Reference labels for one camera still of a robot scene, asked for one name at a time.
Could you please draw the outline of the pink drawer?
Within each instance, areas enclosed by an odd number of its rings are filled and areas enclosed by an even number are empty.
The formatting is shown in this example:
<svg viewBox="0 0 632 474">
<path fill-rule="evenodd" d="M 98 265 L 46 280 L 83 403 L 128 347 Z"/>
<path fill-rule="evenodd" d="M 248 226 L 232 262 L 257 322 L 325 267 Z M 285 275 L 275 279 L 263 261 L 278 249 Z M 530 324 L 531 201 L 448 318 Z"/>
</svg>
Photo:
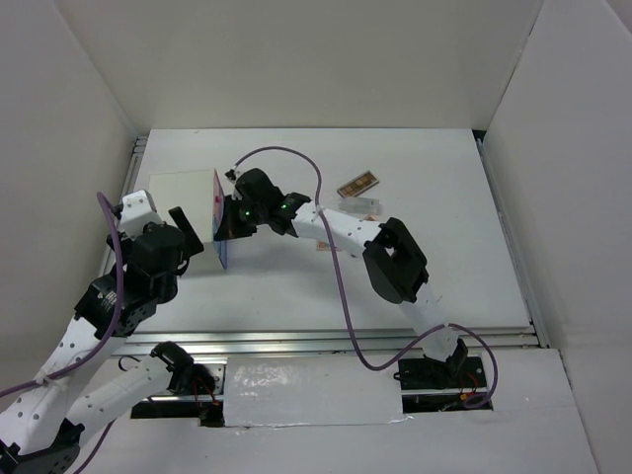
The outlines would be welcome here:
<svg viewBox="0 0 632 474">
<path fill-rule="evenodd" d="M 216 219 L 221 220 L 224 211 L 225 192 L 216 169 L 213 170 L 212 184 L 212 212 Z"/>
</svg>

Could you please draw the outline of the light blue drawer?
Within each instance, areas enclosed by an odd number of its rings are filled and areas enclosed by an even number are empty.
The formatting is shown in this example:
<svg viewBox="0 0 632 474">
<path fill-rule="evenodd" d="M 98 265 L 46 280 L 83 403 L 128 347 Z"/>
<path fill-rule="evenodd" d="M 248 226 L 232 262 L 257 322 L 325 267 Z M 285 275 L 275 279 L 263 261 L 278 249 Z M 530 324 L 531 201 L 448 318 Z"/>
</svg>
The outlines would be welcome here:
<svg viewBox="0 0 632 474">
<path fill-rule="evenodd" d="M 219 241 L 218 235 L 221 227 L 221 219 L 216 215 L 212 217 L 212 232 L 213 232 L 213 240 Z"/>
</svg>

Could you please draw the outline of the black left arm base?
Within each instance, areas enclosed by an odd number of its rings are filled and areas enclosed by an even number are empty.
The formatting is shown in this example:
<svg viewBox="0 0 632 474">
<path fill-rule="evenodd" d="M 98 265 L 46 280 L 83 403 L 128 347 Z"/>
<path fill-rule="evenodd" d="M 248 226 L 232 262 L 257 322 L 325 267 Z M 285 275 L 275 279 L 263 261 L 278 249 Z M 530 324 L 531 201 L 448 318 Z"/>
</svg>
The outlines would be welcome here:
<svg viewBox="0 0 632 474">
<path fill-rule="evenodd" d="M 205 428 L 225 426 L 225 363 L 196 363 L 191 384 L 183 392 L 169 390 L 152 395 L 130 412 L 132 420 L 190 420 Z"/>
</svg>

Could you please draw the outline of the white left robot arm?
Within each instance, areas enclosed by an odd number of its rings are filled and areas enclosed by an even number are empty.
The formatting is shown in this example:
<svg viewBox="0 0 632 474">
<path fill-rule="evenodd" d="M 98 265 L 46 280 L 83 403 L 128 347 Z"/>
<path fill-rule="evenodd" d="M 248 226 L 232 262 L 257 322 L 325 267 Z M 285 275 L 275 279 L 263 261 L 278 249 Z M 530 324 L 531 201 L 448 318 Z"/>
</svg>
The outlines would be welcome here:
<svg viewBox="0 0 632 474">
<path fill-rule="evenodd" d="M 135 238 L 108 237 L 115 265 L 91 282 L 49 359 L 1 414 L 2 472 L 64 473 L 97 431 L 142 399 L 163 391 L 213 395 L 209 370 L 173 342 L 158 344 L 99 389 L 85 390 L 140 323 L 175 298 L 179 276 L 204 249 L 182 209 L 169 214 L 172 224 L 142 219 Z"/>
</svg>

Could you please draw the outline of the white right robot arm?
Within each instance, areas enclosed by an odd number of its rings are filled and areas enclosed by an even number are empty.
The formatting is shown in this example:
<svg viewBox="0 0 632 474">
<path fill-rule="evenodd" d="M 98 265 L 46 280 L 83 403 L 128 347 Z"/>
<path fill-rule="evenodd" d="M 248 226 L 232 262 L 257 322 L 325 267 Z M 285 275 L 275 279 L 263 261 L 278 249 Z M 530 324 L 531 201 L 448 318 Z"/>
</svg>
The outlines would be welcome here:
<svg viewBox="0 0 632 474">
<path fill-rule="evenodd" d="M 224 197 L 217 241 L 251 237 L 268 226 L 278 235 L 327 241 L 335 251 L 362 258 L 372 289 L 396 305 L 419 336 L 432 380 L 447 387 L 462 377 L 467 348 L 447 325 L 429 286 L 428 260 L 401 220 L 361 219 L 302 194 L 285 195 L 258 168 L 241 175 L 229 170 L 226 177 L 233 193 Z"/>
</svg>

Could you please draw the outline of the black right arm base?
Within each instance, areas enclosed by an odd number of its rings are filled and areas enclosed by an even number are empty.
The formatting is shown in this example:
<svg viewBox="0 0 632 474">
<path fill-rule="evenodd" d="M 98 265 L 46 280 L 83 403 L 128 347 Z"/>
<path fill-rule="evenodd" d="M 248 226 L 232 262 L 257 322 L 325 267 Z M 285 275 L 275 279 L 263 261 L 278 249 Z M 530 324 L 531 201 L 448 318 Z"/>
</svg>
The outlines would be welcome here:
<svg viewBox="0 0 632 474">
<path fill-rule="evenodd" d="M 487 387 L 483 363 L 478 356 L 468 356 L 454 374 L 426 357 L 400 359 L 393 378 L 400 383 L 402 390 L 473 391 Z"/>
</svg>

